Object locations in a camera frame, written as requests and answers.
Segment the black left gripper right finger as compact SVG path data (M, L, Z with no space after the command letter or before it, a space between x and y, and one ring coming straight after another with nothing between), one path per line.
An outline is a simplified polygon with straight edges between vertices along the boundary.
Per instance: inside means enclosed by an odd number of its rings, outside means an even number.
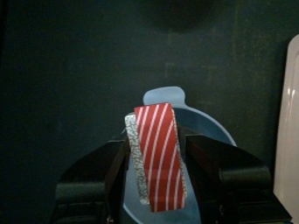
M258 157L184 127L179 141L202 224L292 224Z

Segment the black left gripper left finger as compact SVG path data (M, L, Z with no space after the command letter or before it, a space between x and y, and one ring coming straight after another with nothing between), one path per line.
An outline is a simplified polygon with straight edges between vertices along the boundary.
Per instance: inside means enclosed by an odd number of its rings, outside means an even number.
M110 140L62 174L50 224L120 224L130 147Z

